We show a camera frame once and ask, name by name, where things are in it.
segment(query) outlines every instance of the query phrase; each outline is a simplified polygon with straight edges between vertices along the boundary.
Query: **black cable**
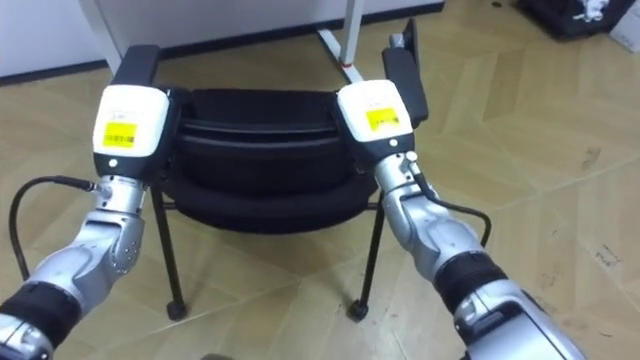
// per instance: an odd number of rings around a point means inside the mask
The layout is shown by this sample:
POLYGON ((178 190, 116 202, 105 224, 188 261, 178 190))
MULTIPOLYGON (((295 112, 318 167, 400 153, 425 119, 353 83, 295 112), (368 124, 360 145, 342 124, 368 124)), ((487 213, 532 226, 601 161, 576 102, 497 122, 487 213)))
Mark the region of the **black cable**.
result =
POLYGON ((27 261, 24 258, 22 246, 20 245, 20 240, 18 238, 18 210, 20 208, 20 202, 22 201, 24 194, 26 194, 26 192, 32 187, 44 183, 65 185, 84 191, 92 191, 96 187, 95 183, 89 180, 56 175, 43 176, 29 180, 24 185, 22 185, 20 189, 18 189, 18 192, 16 192, 16 194, 13 196, 11 207, 9 208, 9 240, 11 241, 11 247, 13 248, 13 253, 16 256, 18 267, 20 268, 22 280, 25 281, 29 278, 29 268, 27 266, 27 261))
POLYGON ((424 196, 426 196, 427 199, 432 203, 440 205, 449 210, 457 211, 463 214, 469 214, 482 219, 482 221, 484 221, 484 232, 482 233, 480 245, 482 245, 482 247, 487 246, 487 243, 489 242, 489 236, 491 235, 491 218, 489 218, 489 215, 483 213, 480 210, 472 209, 466 206, 452 204, 444 200, 438 199, 436 194, 429 187, 427 183, 427 179, 425 179, 424 174, 422 173, 419 173, 417 175, 413 174, 413 178, 415 179, 416 183, 420 187, 420 190, 422 190, 422 192, 424 193, 424 196))

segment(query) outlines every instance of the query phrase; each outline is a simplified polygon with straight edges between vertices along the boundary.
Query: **black metal chair leg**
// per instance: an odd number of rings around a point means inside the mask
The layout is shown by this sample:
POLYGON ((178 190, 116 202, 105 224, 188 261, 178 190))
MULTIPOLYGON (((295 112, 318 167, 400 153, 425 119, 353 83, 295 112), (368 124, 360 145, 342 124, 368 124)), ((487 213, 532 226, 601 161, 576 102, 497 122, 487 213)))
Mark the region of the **black metal chair leg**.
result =
POLYGON ((383 194, 380 193, 378 205, 376 206, 376 218, 373 223, 373 232, 371 234, 371 245, 369 246, 369 257, 367 258, 367 269, 364 274, 364 282, 362 284, 362 293, 360 299, 354 301, 347 315, 354 321, 360 321, 367 316, 369 312, 369 295, 371 294, 371 285, 373 283, 373 275, 378 260, 378 250, 380 249, 380 239, 382 238, 382 228, 384 226, 384 207, 382 206, 383 194))
POLYGON ((164 262, 167 267, 169 286, 171 287, 171 296, 173 298, 171 302, 167 304, 167 315, 169 315, 169 319, 179 321, 187 316, 187 304, 184 302, 184 297, 182 296, 178 267, 176 266, 173 245, 171 244, 171 233, 169 232, 167 213, 160 189, 152 186, 151 198, 153 201, 153 211, 156 213, 158 232, 160 233, 160 244, 162 245, 162 254, 164 255, 164 262))

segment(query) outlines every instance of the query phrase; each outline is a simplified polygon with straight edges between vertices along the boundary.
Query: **wooden floor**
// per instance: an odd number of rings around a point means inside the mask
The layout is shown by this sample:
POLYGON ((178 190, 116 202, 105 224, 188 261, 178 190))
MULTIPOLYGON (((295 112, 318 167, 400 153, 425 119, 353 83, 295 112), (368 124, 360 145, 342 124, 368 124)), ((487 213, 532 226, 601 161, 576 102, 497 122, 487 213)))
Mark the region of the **wooden floor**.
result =
MULTIPOLYGON (((421 165, 451 201, 491 214, 490 253, 591 359, 640 346, 640 55, 606 35, 557 43, 509 6, 447 0, 418 18, 431 118, 421 165)), ((383 76, 394 21, 366 27, 357 65, 383 76)), ((95 178, 90 134, 106 70, 0 88, 0 226, 26 180, 95 178)), ((315 36, 182 58, 161 82, 189 87, 337 89, 315 36)), ((24 202, 31 265, 75 235, 92 199, 43 186, 24 202)), ((170 215, 190 318, 169 321, 154 226, 143 256, 83 321, 58 359, 458 359, 463 346, 430 285, 384 234, 371 311, 354 324, 373 214, 324 231, 261 237, 170 215)), ((19 285, 0 245, 0 296, 19 285)))

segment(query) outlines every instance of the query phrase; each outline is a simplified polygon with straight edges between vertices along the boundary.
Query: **yellow label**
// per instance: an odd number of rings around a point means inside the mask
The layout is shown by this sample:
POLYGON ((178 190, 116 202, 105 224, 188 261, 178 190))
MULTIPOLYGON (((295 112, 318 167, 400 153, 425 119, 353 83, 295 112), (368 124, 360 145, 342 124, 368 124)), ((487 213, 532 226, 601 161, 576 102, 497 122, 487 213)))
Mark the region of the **yellow label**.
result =
POLYGON ((136 140, 136 124, 110 122, 104 132, 102 146, 130 149, 136 140))
POLYGON ((398 126, 400 120, 393 108, 382 108, 367 111, 367 119, 372 131, 378 131, 382 125, 398 126))

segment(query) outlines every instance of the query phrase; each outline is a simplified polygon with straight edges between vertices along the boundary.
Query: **chair seat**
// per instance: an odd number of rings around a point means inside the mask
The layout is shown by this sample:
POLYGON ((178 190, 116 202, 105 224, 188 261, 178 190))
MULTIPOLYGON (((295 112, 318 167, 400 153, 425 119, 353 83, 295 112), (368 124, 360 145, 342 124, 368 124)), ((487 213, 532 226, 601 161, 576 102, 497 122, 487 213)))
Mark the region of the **chair seat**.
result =
POLYGON ((181 213, 233 231, 282 234, 333 226, 367 207, 331 118, 332 92, 211 89, 192 93, 163 191, 181 213))

